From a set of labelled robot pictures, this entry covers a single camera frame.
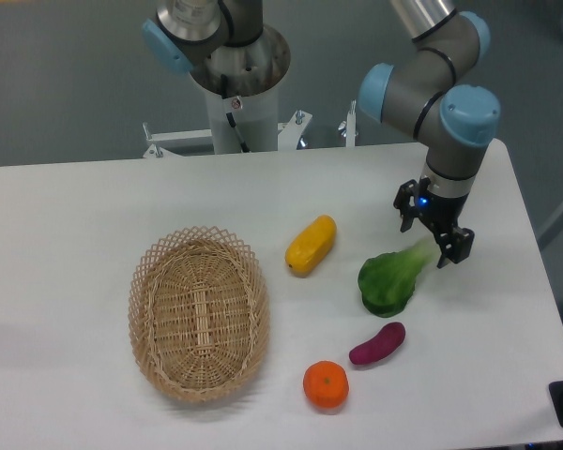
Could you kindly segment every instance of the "toy sweet potato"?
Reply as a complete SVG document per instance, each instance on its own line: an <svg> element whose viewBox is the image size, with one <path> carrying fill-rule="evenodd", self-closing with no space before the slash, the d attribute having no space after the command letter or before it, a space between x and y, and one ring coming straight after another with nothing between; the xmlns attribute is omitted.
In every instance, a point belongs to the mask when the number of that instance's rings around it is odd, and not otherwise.
<svg viewBox="0 0 563 450"><path fill-rule="evenodd" d="M376 363L393 354L404 342L406 330L400 322L385 325L377 335L356 346L349 354L356 366Z"/></svg>

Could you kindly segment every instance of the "toy orange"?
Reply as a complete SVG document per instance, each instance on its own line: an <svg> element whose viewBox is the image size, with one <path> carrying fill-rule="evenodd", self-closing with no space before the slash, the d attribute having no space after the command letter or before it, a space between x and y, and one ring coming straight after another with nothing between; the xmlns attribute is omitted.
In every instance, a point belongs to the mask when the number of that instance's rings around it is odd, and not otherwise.
<svg viewBox="0 0 563 450"><path fill-rule="evenodd" d="M319 361L304 373L304 393L320 408L336 408L348 397L348 379L344 369L331 361Z"/></svg>

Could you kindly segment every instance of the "oval wicker basket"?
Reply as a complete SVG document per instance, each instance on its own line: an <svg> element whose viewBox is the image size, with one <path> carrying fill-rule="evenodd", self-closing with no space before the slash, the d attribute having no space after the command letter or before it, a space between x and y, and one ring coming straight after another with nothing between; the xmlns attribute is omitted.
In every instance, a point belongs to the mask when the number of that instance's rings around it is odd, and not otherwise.
<svg viewBox="0 0 563 450"><path fill-rule="evenodd" d="M136 362L161 392L189 402L221 398L265 355L266 284L250 247L217 228L169 234L141 259L129 295Z"/></svg>

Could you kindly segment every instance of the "yellow toy vegetable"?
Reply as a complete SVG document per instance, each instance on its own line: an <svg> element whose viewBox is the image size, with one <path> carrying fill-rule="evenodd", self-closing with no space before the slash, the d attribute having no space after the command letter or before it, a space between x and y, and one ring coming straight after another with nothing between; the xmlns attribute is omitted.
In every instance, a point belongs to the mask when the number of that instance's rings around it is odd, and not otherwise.
<svg viewBox="0 0 563 450"><path fill-rule="evenodd" d="M285 251L288 267L306 276L329 253L336 240L336 222L330 216L319 216Z"/></svg>

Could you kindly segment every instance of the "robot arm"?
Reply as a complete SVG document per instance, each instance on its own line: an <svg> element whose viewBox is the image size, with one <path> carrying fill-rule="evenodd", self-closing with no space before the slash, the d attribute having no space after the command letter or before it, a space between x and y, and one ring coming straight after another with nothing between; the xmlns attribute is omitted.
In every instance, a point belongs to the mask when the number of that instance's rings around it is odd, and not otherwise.
<svg viewBox="0 0 563 450"><path fill-rule="evenodd" d="M358 104L429 147L419 181L403 184L394 206L402 232L418 218L433 233L442 267L469 256L474 233L460 228L458 217L498 127L496 97L481 87L456 85L486 53L490 32L475 14L458 14L449 0L392 0L392 5L417 53L403 67L374 67Z"/></svg>
<svg viewBox="0 0 563 450"><path fill-rule="evenodd" d="M263 33L263 0L159 0L146 43L163 65L187 73L218 48L245 47Z"/></svg>

